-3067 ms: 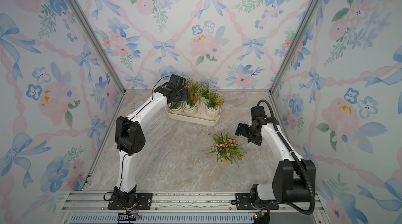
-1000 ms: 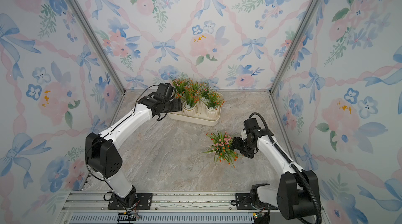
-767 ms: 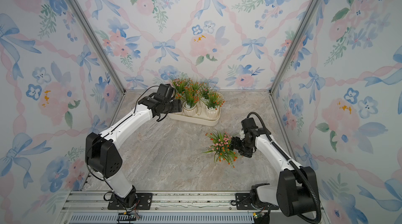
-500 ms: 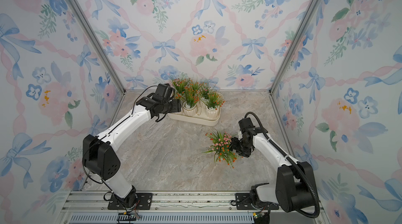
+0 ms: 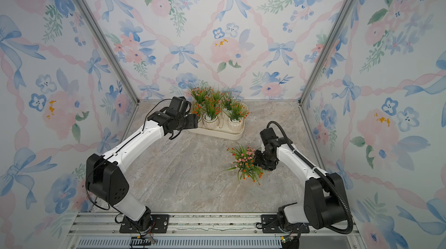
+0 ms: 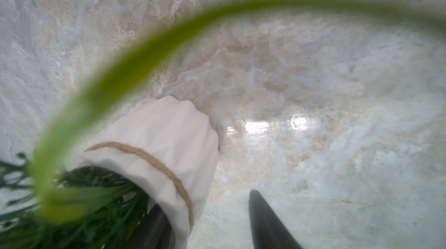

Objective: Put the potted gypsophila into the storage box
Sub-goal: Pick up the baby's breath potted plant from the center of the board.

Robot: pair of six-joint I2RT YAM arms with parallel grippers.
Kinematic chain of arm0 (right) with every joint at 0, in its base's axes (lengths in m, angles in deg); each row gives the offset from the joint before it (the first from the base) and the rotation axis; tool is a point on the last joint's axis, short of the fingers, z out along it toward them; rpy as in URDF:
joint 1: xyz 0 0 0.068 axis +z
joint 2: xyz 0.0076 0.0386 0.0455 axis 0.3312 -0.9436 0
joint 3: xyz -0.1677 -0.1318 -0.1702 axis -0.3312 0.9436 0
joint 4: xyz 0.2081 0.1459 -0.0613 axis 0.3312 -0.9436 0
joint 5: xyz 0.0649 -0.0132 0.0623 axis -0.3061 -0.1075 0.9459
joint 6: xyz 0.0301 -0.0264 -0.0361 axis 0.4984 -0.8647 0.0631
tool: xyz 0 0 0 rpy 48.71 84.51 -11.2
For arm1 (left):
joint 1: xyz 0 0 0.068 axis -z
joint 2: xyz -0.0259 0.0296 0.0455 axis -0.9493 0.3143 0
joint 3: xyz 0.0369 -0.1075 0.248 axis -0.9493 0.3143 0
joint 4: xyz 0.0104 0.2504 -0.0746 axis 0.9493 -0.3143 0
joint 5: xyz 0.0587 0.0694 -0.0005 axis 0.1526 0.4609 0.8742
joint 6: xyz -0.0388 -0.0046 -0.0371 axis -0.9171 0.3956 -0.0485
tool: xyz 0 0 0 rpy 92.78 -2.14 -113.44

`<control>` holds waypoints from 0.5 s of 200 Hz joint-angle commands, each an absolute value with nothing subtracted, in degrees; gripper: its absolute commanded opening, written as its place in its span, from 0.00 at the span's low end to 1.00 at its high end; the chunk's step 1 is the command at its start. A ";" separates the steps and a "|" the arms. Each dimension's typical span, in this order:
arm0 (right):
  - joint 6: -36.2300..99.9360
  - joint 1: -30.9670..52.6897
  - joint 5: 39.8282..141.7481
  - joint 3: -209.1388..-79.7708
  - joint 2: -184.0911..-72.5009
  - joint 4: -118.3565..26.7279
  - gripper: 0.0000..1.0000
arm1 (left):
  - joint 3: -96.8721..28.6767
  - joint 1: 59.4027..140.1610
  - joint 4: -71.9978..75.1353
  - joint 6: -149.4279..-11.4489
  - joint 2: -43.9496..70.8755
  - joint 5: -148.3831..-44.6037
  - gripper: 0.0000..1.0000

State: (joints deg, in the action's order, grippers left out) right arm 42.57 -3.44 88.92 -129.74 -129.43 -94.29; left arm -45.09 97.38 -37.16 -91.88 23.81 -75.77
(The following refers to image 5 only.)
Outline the large pink flowered potted plant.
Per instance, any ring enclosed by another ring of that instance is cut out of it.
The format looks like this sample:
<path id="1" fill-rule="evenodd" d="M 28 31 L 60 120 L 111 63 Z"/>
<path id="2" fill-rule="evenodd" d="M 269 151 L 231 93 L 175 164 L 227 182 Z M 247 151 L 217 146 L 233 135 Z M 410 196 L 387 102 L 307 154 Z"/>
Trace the large pink flowered potted plant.
<path id="1" fill-rule="evenodd" d="M 256 149 L 250 145 L 238 144 L 227 148 L 227 152 L 231 153 L 234 160 L 231 162 L 231 167 L 225 169 L 225 171 L 237 171 L 239 180 L 251 179 L 252 182 L 260 186 L 260 179 L 263 177 L 264 170 L 255 164 L 257 159 Z"/>

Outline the orange flowered potted gypsophila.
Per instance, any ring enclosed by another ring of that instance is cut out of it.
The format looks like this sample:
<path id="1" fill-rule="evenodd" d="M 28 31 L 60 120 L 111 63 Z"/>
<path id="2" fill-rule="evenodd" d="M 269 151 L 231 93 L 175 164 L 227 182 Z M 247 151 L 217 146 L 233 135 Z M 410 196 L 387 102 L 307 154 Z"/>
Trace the orange flowered potted gypsophila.
<path id="1" fill-rule="evenodd" d="M 200 125 L 203 119 L 203 106 L 199 103 L 193 102 L 192 103 L 192 109 L 191 114 L 195 114 L 197 117 L 197 122 Z"/>

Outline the pink flowered potted gypsophila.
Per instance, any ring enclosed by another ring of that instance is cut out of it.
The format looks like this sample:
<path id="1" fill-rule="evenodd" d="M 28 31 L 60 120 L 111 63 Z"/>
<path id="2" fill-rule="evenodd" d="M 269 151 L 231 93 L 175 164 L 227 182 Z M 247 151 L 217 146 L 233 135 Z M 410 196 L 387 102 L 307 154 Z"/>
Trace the pink flowered potted gypsophila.
<path id="1" fill-rule="evenodd" d="M 206 102 L 207 97 L 209 96 L 211 89 L 205 86 L 198 86 L 190 88 L 189 91 L 193 100 L 195 101 L 195 104 L 203 106 Z"/>

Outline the small potted gypsophila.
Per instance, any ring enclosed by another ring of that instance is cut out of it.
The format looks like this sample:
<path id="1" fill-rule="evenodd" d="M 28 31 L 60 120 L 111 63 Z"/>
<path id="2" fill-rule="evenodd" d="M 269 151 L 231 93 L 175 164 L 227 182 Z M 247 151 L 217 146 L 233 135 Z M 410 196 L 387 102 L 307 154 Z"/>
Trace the small potted gypsophila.
<path id="1" fill-rule="evenodd" d="M 232 111 L 233 95 L 232 92 L 226 91 L 223 93 L 221 105 L 224 113 L 229 114 Z"/>

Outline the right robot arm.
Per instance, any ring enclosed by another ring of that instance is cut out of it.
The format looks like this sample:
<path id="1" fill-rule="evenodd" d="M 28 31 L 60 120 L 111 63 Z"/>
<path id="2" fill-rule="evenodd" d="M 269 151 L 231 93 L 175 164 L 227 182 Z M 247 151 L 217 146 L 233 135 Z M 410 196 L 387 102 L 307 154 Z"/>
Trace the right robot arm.
<path id="1" fill-rule="evenodd" d="M 254 165 L 273 171 L 279 163 L 286 165 L 304 185 L 303 202 L 278 208 L 277 221 L 282 231 L 291 232 L 304 225 L 342 235 L 353 231 L 346 190 L 338 174 L 316 166 L 284 137 L 264 140 L 261 149 L 255 151 Z"/>

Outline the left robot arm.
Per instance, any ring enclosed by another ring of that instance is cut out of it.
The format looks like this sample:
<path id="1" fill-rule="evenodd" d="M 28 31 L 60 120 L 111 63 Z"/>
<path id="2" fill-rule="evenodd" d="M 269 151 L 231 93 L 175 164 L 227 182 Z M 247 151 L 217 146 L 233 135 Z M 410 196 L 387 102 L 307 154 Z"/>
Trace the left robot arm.
<path id="1" fill-rule="evenodd" d="M 148 116 L 143 125 L 115 148 L 102 155 L 93 154 L 86 162 L 87 195 L 96 197 L 124 215 L 123 222 L 137 232 L 148 232 L 153 225 L 151 210 L 131 192 L 124 175 L 130 165 L 149 146 L 175 131 L 196 129 L 196 114 L 165 108 Z"/>

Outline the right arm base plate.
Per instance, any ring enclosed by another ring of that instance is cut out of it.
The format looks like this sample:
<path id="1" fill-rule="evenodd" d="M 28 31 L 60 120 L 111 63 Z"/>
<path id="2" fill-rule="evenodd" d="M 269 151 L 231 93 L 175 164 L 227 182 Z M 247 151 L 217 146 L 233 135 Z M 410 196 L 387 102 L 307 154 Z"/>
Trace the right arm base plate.
<path id="1" fill-rule="evenodd" d="M 309 233 L 310 228 L 305 223 L 289 223 L 283 216 L 274 214 L 261 215 L 261 221 L 256 223 L 256 228 L 263 233 L 297 234 Z"/>

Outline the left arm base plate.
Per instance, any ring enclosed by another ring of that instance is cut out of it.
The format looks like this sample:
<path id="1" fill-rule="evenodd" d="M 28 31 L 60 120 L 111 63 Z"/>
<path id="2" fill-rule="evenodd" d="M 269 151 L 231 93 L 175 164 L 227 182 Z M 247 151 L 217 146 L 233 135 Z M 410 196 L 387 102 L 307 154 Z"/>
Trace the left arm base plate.
<path id="1" fill-rule="evenodd" d="M 139 221 L 124 216 L 119 233 L 167 233 L 169 219 L 167 214 L 145 215 Z"/>

